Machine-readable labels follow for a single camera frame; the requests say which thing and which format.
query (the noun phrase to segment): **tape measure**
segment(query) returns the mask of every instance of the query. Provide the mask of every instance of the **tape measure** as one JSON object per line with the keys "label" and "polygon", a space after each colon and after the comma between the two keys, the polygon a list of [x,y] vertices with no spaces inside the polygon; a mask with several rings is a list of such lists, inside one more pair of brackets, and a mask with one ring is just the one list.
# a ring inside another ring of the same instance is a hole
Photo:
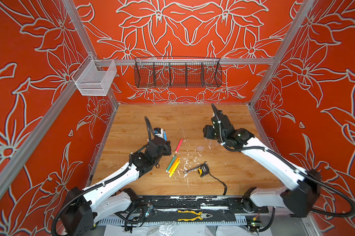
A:
{"label": "tape measure", "polygon": [[199,174],[200,174],[200,177],[204,177],[205,175],[209,174],[209,167],[207,164],[201,164],[199,166]]}
{"label": "tape measure", "polygon": [[[207,164],[201,164],[199,166],[199,174],[200,174],[200,177],[204,177],[205,175],[209,174],[211,177],[215,178],[213,175],[210,174],[209,172],[209,167]],[[219,182],[221,182],[223,184],[223,186],[225,187],[225,190],[223,192],[223,195],[226,195],[227,193],[227,185],[225,183],[223,183],[222,181],[220,181],[218,178],[215,178],[216,180],[218,180]]]}

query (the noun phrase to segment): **white wire basket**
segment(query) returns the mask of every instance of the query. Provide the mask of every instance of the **white wire basket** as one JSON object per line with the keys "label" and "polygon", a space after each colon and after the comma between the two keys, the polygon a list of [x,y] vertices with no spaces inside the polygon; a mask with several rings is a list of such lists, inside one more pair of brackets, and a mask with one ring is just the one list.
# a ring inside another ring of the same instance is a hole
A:
{"label": "white wire basket", "polygon": [[84,96],[106,96],[117,73],[114,60],[107,70],[96,66],[95,61],[91,55],[88,55],[72,76],[76,87]]}

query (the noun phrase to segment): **pliers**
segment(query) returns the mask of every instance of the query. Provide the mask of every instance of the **pliers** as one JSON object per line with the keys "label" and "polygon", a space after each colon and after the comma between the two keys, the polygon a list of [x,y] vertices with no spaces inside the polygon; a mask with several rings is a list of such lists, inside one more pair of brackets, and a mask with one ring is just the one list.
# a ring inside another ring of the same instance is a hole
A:
{"label": "pliers", "polygon": [[207,218],[213,217],[212,214],[202,213],[201,211],[200,212],[195,212],[195,211],[187,211],[187,210],[185,210],[185,211],[178,210],[177,212],[178,213],[193,213],[195,215],[198,215],[198,216],[196,216],[195,218],[192,218],[192,219],[177,219],[177,221],[195,221],[197,219],[203,220],[203,219],[207,219]]}

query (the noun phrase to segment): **black cable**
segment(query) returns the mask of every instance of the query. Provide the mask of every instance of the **black cable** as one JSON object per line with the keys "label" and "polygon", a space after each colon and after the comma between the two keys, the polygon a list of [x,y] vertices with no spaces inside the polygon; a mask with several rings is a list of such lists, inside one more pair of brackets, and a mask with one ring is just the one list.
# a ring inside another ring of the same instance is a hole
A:
{"label": "black cable", "polygon": [[151,141],[151,130],[150,130],[150,127],[149,127],[149,125],[147,124],[147,121],[148,121],[148,119],[147,119],[147,117],[145,116],[145,121],[146,121],[146,127],[147,127],[147,134],[149,135],[149,142]]}
{"label": "black cable", "polygon": [[[273,154],[275,157],[277,157],[278,159],[280,159],[283,163],[285,163],[286,165],[288,165],[291,169],[295,170],[296,167],[293,166],[289,161],[287,161],[285,158],[283,158],[281,155],[279,155],[278,153],[276,153],[275,151],[262,147],[262,146],[250,146],[250,147],[244,147],[244,148],[239,148],[239,149],[231,149],[229,148],[227,145],[223,145],[227,150],[229,151],[245,151],[245,150],[250,150],[250,149],[260,149],[260,150],[264,150],[268,153]],[[332,212],[328,212],[328,211],[322,211],[320,209],[317,208],[312,208],[311,211],[315,212],[315,213],[319,213],[319,214],[323,214],[326,216],[334,216],[334,217],[342,217],[342,218],[346,218],[346,217],[350,217],[353,216],[355,214],[355,202],[350,199],[348,196],[346,196],[345,194],[343,194],[341,191],[329,186],[326,183],[321,182],[320,180],[315,179],[314,177],[311,177],[310,175],[307,175],[304,172],[299,171],[298,174],[302,175],[303,177],[311,180],[312,182],[315,182],[316,184],[329,189],[333,192],[335,192],[336,194],[338,194],[340,197],[342,197],[343,199],[345,199],[345,201],[347,201],[350,205],[350,210],[348,212],[345,213],[332,213]]]}
{"label": "black cable", "polygon": [[123,172],[121,172],[119,175],[117,175],[117,176],[115,176],[115,177],[112,177],[112,178],[110,178],[109,180],[104,181],[104,184],[103,184],[103,183],[96,184],[96,185],[94,185],[94,186],[92,186],[92,187],[90,187],[90,188],[88,188],[88,189],[82,191],[79,195],[77,195],[76,197],[74,197],[73,199],[71,199],[68,203],[66,203],[66,204],[58,211],[57,215],[55,216],[55,218],[54,218],[53,221],[52,221],[52,225],[51,225],[51,233],[52,233],[52,235],[53,235],[53,236],[65,236],[65,235],[67,235],[67,234],[65,234],[65,235],[60,235],[60,234],[58,234],[58,233],[57,233],[57,230],[56,230],[56,226],[57,226],[57,222],[58,222],[59,218],[61,217],[62,212],[63,212],[68,206],[70,206],[71,204],[75,203],[75,201],[76,201],[78,198],[80,198],[81,196],[85,195],[86,193],[91,192],[91,191],[93,191],[93,190],[95,190],[95,189],[98,189],[99,187],[105,186],[105,185],[109,184],[110,182],[113,182],[113,181],[115,181],[116,179],[120,178],[121,176],[123,176],[124,174],[126,174],[126,172],[128,172],[130,165],[131,165],[131,163],[129,163],[129,166],[127,166],[127,167],[125,168],[125,170],[124,170]]}
{"label": "black cable", "polygon": [[227,193],[227,185],[226,185],[225,183],[223,183],[222,181],[220,181],[218,178],[215,178],[215,179],[218,180],[219,182],[221,182],[221,183],[223,184],[223,186],[225,187],[225,190],[224,190],[224,192],[223,192],[223,195],[225,196],[226,193]]}
{"label": "black cable", "polygon": [[[271,216],[271,220],[269,221],[269,223],[262,229],[259,229],[259,232],[264,232],[265,230],[269,229],[269,227],[272,225],[273,220],[274,220],[274,214],[275,214],[275,208],[273,207],[272,210],[272,216]],[[257,230],[255,229],[250,229],[251,232],[257,232]]]}
{"label": "black cable", "polygon": [[147,125],[147,127],[148,127],[148,130],[150,129],[152,135],[153,135],[154,137],[156,137],[155,132],[154,132],[154,130],[152,129],[151,123],[150,123],[149,119],[148,119],[146,116],[145,116],[145,121],[146,121],[146,125]]}
{"label": "black cable", "polygon": [[[138,208],[141,209],[141,213],[140,213],[140,216],[139,216],[139,219],[137,220],[129,220],[129,216],[131,214],[133,214]],[[133,224],[138,224],[139,222],[141,222],[143,220],[143,218],[145,217],[145,212],[144,212],[144,209],[142,206],[136,206],[132,211],[129,211],[128,215],[126,216],[126,218],[124,219],[123,216],[116,212],[115,215],[117,215],[118,217],[120,217],[121,219],[123,219],[125,221],[124,223],[124,227],[125,227],[125,231],[131,231],[131,229],[133,228]]]}

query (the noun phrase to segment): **marker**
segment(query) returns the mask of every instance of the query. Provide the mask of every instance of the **marker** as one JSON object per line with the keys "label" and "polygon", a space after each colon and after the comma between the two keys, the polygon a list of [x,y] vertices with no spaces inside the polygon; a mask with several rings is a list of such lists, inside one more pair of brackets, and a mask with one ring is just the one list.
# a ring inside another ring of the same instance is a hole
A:
{"label": "marker", "polygon": [[174,172],[175,172],[177,166],[179,165],[179,163],[180,163],[180,160],[177,162],[177,164],[175,165],[175,167],[172,169],[172,171],[171,171],[171,173],[170,173],[170,177],[174,174]]}
{"label": "marker", "polygon": [[172,164],[172,166],[170,167],[170,169],[168,170],[168,173],[171,173],[171,171],[173,170],[173,168],[175,167],[175,165],[177,164],[177,162],[180,161],[180,157],[176,158],[175,162]]}
{"label": "marker", "polygon": [[179,142],[179,144],[178,144],[178,146],[177,146],[177,148],[175,150],[175,153],[177,153],[179,151],[182,142],[183,142],[183,138],[180,139],[180,142]]}
{"label": "marker", "polygon": [[176,155],[172,158],[170,164],[168,165],[168,167],[166,169],[166,172],[168,172],[168,170],[171,168],[172,164],[175,162],[175,158],[176,158]]}

